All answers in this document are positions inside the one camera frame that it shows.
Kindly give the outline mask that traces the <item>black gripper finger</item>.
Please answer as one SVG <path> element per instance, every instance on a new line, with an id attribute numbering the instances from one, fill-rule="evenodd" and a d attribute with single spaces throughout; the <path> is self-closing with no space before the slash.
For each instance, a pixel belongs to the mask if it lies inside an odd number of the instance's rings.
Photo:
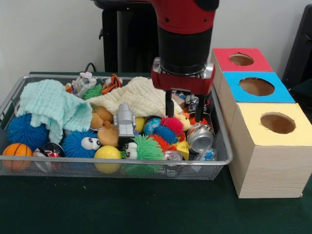
<path id="1" fill-rule="evenodd" d="M 174 116 L 174 103 L 172 100 L 172 91 L 165 91 L 165 109 L 166 116 L 173 117 Z"/>
<path id="2" fill-rule="evenodd" d="M 204 99 L 203 95 L 198 95 L 198 106 L 195 111 L 195 121 L 200 122 L 203 120 L 203 112 L 204 112 Z"/>

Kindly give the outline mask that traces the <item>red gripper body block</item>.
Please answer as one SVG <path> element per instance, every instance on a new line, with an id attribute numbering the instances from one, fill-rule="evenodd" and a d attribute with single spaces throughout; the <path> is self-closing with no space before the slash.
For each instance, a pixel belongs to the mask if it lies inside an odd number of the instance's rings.
<path id="1" fill-rule="evenodd" d="M 170 91 L 186 91 L 196 95 L 210 93 L 215 77 L 215 64 L 207 63 L 203 71 L 194 75 L 175 75 L 163 70 L 160 58 L 155 58 L 152 65 L 152 81 L 155 88 Z"/>

